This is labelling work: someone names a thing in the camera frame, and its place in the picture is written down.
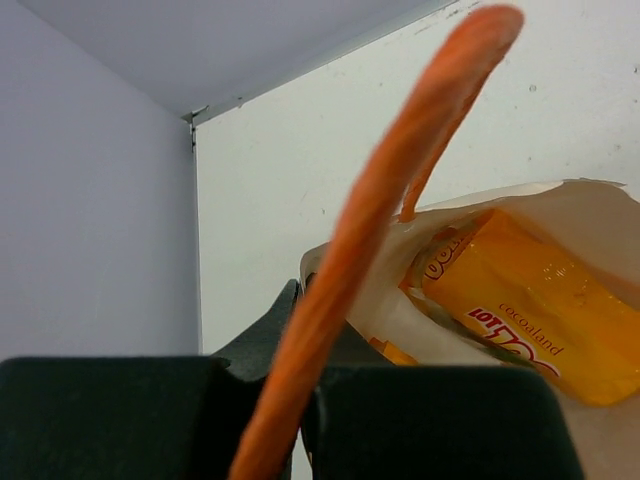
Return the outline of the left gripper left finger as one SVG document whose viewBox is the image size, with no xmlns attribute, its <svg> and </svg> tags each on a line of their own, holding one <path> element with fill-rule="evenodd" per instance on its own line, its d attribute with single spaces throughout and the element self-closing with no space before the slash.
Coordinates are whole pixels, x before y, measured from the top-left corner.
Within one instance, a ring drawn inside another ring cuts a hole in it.
<svg viewBox="0 0 640 480">
<path fill-rule="evenodd" d="M 5 479 L 223 479 L 301 288 L 211 356 L 1 364 Z"/>
</svg>

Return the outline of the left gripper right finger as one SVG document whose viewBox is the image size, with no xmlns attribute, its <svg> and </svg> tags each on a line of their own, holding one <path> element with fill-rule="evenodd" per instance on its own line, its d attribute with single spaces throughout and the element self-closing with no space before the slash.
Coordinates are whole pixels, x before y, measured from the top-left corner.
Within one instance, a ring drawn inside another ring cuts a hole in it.
<svg viewBox="0 0 640 480">
<path fill-rule="evenodd" d="M 345 325 L 301 424 L 316 479 L 582 479 L 559 403 L 519 367 L 396 366 Z"/>
</svg>

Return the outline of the white paper bag orange handles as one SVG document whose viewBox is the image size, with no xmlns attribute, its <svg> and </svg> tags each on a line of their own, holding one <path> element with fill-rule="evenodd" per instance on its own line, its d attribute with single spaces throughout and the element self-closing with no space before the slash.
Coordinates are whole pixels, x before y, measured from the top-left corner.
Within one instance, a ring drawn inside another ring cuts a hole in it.
<svg viewBox="0 0 640 480">
<path fill-rule="evenodd" d="M 372 317 L 391 281 L 453 354 L 551 383 L 590 479 L 639 475 L 639 204 L 621 186 L 564 180 L 538 193 L 418 211 L 484 84 L 520 34 L 510 4 L 472 11 L 423 71 L 355 181 L 309 292 L 276 350 L 230 467 L 269 479 L 345 321 Z"/>
</svg>

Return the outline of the orange cocoaland snack packet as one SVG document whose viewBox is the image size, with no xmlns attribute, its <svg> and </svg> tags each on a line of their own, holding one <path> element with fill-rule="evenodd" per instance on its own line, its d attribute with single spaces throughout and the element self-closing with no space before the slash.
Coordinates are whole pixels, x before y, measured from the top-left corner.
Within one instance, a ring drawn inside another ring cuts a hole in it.
<svg viewBox="0 0 640 480">
<path fill-rule="evenodd" d="M 639 391 L 639 219 L 497 208 L 397 224 L 355 320 L 399 364 L 513 364 L 611 406 Z"/>
</svg>

